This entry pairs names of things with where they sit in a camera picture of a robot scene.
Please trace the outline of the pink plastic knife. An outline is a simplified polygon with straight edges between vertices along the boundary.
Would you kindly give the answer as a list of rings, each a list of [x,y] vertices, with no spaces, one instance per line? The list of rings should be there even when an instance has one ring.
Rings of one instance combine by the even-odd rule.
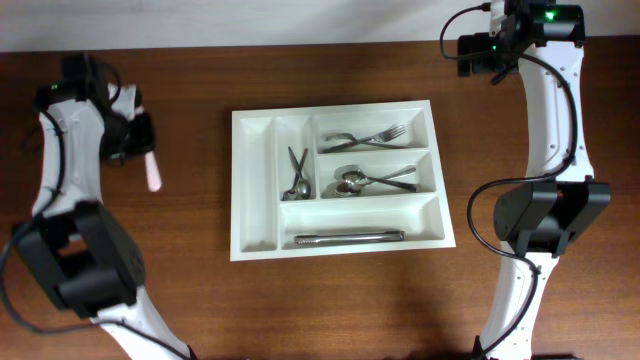
[[[138,138],[143,144],[141,153],[144,155],[145,172],[147,186],[151,192],[158,192],[162,187],[162,179],[154,154],[156,136],[151,115],[139,106],[135,109],[135,120],[137,121]]]

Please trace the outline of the steel tablespoon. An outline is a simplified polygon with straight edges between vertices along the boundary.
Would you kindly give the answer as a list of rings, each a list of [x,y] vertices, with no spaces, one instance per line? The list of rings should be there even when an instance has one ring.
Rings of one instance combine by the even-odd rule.
[[[373,183],[380,183],[396,187],[401,190],[417,193],[421,190],[418,184],[397,181],[397,178],[411,175],[416,171],[415,166],[406,166],[396,172],[383,177],[372,177],[364,173],[357,165],[347,165],[335,171],[337,185],[334,194],[338,197],[359,196],[363,189]]]
[[[396,181],[396,178],[411,175],[413,173],[414,171],[398,171],[384,177],[371,177],[365,175],[361,171],[348,171],[342,175],[342,179],[346,185],[346,190],[348,192],[359,193],[364,187],[368,185],[371,185],[373,183],[381,183],[384,185],[399,188],[401,190],[417,193],[421,191],[420,185]]]

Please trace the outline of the steel kitchen tongs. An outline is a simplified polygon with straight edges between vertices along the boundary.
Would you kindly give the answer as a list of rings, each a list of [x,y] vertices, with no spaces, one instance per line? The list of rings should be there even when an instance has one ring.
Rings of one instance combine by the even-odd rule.
[[[405,232],[400,230],[333,234],[333,235],[298,235],[293,242],[297,245],[328,245],[328,244],[358,244],[379,242],[402,242],[405,240]]]

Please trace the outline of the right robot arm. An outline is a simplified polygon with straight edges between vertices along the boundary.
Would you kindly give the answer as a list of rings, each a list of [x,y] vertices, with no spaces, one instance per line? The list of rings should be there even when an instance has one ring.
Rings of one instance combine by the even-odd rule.
[[[491,312],[472,350],[475,359],[530,359],[544,289],[567,248],[609,205],[611,188],[596,181],[586,149],[581,73],[586,43],[580,6],[556,1],[487,1],[486,32],[458,40],[458,73],[493,74],[498,84],[521,77],[528,116],[528,160],[520,178],[480,186],[507,187],[495,203],[493,227],[501,259]]]

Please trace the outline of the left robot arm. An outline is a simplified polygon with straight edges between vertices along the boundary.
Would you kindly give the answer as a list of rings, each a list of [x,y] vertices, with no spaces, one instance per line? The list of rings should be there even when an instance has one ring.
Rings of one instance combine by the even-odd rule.
[[[148,188],[162,186],[154,156],[152,118],[140,91],[87,53],[62,60],[59,82],[34,98],[43,137],[42,177],[29,220],[14,227],[1,254],[16,251],[51,303],[81,323],[43,328],[1,300],[16,323],[42,335],[100,327],[132,359],[193,359],[172,333],[145,288],[140,248],[104,206],[100,169],[141,156]]]

